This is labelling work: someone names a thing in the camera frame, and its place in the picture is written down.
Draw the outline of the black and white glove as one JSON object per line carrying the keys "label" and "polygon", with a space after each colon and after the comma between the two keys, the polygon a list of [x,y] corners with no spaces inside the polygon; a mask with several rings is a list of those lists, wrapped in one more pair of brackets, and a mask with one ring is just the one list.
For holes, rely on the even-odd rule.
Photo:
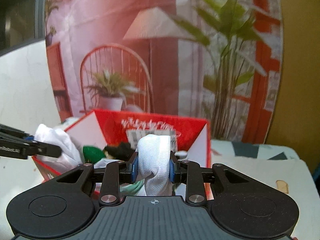
{"label": "black and white glove", "polygon": [[121,142],[118,146],[106,145],[103,149],[103,152],[109,159],[128,161],[132,157],[135,150],[131,148],[130,143]]}

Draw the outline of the green sachet with tassel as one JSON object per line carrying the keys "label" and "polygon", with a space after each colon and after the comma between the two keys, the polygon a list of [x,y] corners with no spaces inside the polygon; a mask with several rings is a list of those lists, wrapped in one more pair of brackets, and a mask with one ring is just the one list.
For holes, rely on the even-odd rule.
{"label": "green sachet with tassel", "polygon": [[101,159],[105,158],[104,152],[95,146],[90,146],[90,145],[83,146],[82,151],[83,151],[84,159],[87,163],[95,164]]}

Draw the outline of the printed living room backdrop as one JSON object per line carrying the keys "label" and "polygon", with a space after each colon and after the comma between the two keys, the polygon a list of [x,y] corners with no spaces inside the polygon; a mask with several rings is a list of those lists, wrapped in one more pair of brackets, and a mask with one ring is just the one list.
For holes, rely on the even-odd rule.
{"label": "printed living room backdrop", "polygon": [[279,0],[46,0],[62,120],[95,108],[207,119],[212,139],[263,143],[279,90]]}

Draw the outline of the red strawberry cardboard box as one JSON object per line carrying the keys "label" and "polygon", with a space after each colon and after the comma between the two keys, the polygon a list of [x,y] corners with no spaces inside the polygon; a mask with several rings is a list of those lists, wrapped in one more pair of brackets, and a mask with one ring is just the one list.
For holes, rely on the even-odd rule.
{"label": "red strawberry cardboard box", "polygon": [[[106,145],[118,146],[121,142],[128,142],[132,149],[137,150],[139,140],[146,135],[168,135],[171,151],[186,152],[185,159],[208,167],[208,128],[208,121],[205,119],[96,109],[63,130],[82,153],[82,148],[86,145],[102,150]],[[60,175],[37,157],[33,160],[45,180]]]}

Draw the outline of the white patterned table cloth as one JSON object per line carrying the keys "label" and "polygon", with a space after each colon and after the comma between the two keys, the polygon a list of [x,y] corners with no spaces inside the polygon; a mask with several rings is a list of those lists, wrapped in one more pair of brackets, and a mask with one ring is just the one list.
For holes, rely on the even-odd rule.
{"label": "white patterned table cloth", "polygon": [[[276,187],[278,180],[286,182],[289,196],[299,207],[299,219],[293,236],[319,239],[319,194],[304,161],[224,156],[214,156],[213,159],[271,187]],[[9,202],[42,182],[43,176],[32,159],[1,158],[1,239],[12,239],[14,236],[5,215]]]}

